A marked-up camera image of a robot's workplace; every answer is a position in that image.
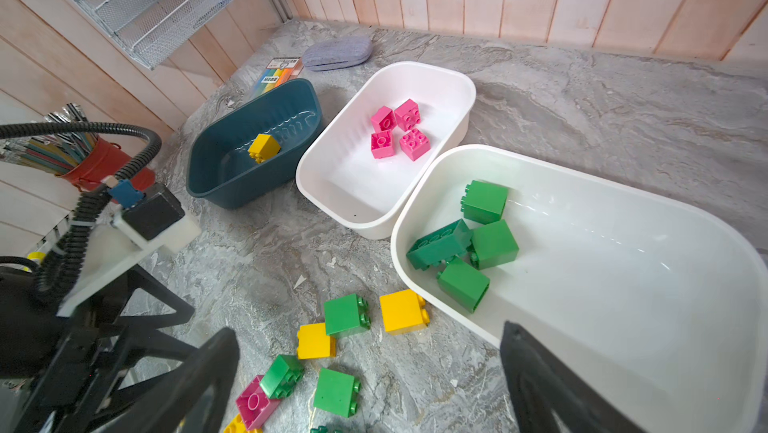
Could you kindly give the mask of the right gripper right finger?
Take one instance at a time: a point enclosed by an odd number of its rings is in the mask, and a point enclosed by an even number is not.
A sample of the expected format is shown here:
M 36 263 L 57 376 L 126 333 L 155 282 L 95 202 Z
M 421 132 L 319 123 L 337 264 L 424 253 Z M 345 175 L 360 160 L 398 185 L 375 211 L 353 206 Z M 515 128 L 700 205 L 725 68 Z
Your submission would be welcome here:
M 500 358 L 521 432 L 641 430 L 521 325 L 504 323 Z

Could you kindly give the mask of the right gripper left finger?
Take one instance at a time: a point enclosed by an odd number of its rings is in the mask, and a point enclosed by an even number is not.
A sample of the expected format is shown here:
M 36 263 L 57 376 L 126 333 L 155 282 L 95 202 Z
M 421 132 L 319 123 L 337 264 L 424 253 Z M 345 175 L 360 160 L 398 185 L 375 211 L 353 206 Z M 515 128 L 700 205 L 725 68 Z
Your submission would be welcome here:
M 239 359 L 236 332 L 228 327 L 219 330 L 107 430 L 218 432 Z

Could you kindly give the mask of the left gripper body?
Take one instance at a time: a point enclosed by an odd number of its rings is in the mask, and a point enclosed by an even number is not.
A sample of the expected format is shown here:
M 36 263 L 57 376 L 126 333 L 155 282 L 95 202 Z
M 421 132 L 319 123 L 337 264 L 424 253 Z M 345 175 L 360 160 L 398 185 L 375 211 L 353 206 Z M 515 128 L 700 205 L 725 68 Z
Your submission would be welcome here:
M 121 386 L 145 357 L 184 360 L 192 346 L 165 333 L 195 309 L 134 266 L 60 317 L 33 296 L 29 272 L 1 268 L 1 378 L 22 380 L 9 431 L 92 432 L 121 416 L 156 380 Z

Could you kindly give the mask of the green lego brick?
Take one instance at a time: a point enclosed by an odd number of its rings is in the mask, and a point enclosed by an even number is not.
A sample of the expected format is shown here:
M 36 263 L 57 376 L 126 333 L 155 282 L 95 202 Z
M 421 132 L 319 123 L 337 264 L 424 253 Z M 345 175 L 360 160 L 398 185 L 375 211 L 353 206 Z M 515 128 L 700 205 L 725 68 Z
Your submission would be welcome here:
M 437 274 L 440 289 L 448 294 L 460 306 L 474 313 L 490 286 L 490 278 L 466 263 L 454 257 Z

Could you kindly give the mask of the green lego top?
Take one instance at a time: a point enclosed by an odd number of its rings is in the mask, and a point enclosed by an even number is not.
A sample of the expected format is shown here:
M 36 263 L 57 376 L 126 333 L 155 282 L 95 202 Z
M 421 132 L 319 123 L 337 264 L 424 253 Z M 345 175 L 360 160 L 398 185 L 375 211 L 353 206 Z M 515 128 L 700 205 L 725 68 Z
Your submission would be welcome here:
M 466 185 L 461 198 L 465 219 L 488 224 L 502 219 L 509 189 L 493 183 L 473 180 Z

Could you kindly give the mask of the yellow lego brick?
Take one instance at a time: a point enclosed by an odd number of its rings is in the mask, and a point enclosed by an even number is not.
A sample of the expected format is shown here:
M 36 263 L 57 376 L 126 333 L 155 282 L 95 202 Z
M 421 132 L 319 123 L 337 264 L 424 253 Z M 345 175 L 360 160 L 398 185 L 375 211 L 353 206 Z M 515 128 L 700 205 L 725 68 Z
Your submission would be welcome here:
M 274 158 L 280 151 L 279 142 L 272 135 L 266 133 L 260 133 L 247 150 L 249 157 L 257 164 Z

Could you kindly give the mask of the pink lego brick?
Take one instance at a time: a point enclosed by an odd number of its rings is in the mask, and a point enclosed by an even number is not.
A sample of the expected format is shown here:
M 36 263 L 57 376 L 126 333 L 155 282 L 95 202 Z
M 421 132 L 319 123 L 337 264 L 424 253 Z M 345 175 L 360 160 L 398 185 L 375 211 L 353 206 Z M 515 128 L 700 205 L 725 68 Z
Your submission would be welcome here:
M 375 159 L 392 157 L 396 153 L 391 130 L 371 134 L 371 153 Z

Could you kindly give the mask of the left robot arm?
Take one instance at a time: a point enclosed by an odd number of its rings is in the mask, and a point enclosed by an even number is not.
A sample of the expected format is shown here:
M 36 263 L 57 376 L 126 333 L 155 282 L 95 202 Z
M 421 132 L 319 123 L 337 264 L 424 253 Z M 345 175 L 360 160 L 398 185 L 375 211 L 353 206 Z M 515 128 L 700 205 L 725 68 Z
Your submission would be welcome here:
M 109 186 L 81 194 L 69 228 L 39 264 L 23 257 L 1 260 L 1 306 L 14 318 L 1 326 L 28 350 L 1 356 L 4 379 L 29 375 L 32 383 L 15 413 L 16 432 L 38 432 L 48 420 L 57 432 L 91 432 L 124 414 L 156 384 L 125 389 L 121 373 L 144 357 L 184 360 L 194 347 L 163 333 L 171 316 L 121 317 L 84 303 L 73 318 L 57 311 L 80 279 L 96 221 L 112 201 Z

